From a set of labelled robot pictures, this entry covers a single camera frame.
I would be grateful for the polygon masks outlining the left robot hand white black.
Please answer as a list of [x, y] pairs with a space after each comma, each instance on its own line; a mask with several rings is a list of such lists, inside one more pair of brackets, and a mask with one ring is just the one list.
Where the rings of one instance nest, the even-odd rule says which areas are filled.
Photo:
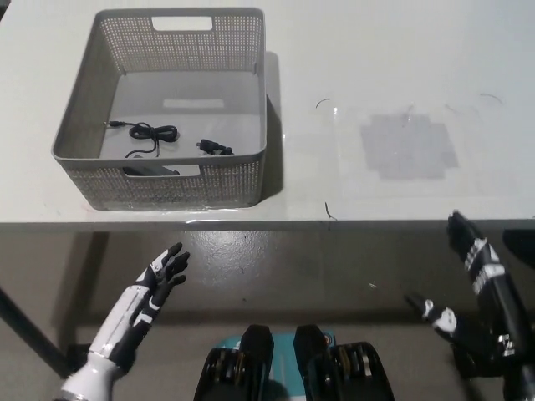
[[107, 359], [122, 373], [128, 373], [137, 348], [171, 291], [186, 281], [189, 257], [190, 253], [177, 242], [154, 259], [122, 292], [91, 343], [89, 354]]

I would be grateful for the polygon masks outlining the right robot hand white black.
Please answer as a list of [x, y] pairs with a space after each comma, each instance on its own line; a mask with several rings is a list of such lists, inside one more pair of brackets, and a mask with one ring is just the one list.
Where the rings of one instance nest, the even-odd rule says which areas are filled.
[[485, 362], [534, 363], [534, 334], [512, 276], [491, 242], [459, 211], [447, 219], [451, 249], [461, 259], [476, 296], [480, 322], [410, 292], [405, 300], [447, 342]]

